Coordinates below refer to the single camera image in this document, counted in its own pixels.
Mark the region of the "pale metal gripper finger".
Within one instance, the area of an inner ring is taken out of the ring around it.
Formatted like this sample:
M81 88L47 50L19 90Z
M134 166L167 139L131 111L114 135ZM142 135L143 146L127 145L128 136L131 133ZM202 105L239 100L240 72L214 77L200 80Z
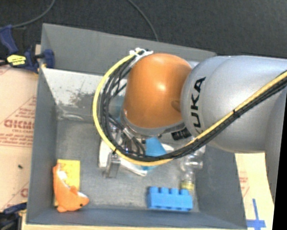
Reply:
M119 158L114 158L113 159L111 178L116 178L117 177L117 173L118 173L119 168L120 168L120 163L121 163L121 160Z
M113 160L114 160L114 154L110 153L108 155L108 159L107 159L107 167L105 170L105 177L110 177L111 176L111 172L112 172L112 167L113 167Z

